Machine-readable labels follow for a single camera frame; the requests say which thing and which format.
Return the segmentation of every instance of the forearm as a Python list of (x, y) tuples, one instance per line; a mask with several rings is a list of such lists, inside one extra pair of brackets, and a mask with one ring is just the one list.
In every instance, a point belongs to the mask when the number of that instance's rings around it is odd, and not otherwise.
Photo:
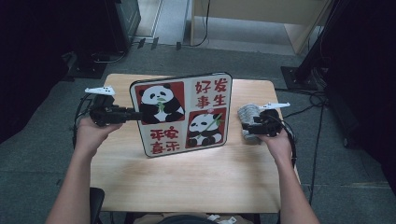
[(276, 165), (279, 172), (281, 223), (319, 223), (305, 198), (291, 162), (278, 161)]
[(91, 158), (76, 153), (46, 223), (90, 223)]

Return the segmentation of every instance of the person's left hand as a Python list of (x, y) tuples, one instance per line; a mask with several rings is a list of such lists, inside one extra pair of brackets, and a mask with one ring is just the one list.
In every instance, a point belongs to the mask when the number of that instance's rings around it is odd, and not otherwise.
[(105, 127), (97, 126), (91, 118), (81, 119), (78, 125), (77, 141), (75, 152), (82, 157), (92, 158), (97, 148), (105, 141), (108, 135), (122, 124), (110, 124)]

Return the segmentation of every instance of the panda head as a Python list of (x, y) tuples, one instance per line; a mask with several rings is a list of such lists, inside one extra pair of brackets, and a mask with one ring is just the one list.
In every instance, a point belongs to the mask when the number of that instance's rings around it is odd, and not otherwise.
[(142, 103), (146, 105), (156, 105), (159, 102), (164, 104), (174, 98), (171, 85), (168, 83), (162, 86), (152, 86), (145, 90), (141, 90), (139, 94), (142, 96)]
[(199, 114), (196, 115), (189, 126), (191, 132), (203, 132), (216, 130), (219, 125), (215, 122), (215, 119), (219, 114)]

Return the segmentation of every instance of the chair armrest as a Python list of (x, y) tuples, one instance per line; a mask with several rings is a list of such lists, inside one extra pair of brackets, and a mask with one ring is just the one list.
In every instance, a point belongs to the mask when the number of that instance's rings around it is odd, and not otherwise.
[(98, 188), (90, 188), (91, 224), (97, 223), (104, 199), (104, 190)]

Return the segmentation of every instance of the table top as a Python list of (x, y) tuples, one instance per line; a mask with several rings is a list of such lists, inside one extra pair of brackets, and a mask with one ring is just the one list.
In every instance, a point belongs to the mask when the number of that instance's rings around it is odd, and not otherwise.
[[(131, 83), (157, 77), (111, 74), (105, 85), (116, 92), (115, 105), (131, 107)], [(137, 122), (128, 121), (107, 138), (92, 160), (91, 186), (106, 193), (102, 210), (278, 212), (274, 159), (265, 144), (249, 145), (244, 140), (237, 116), (243, 105), (268, 102), (277, 103), (272, 82), (234, 79), (226, 144), (158, 158), (146, 156)]]

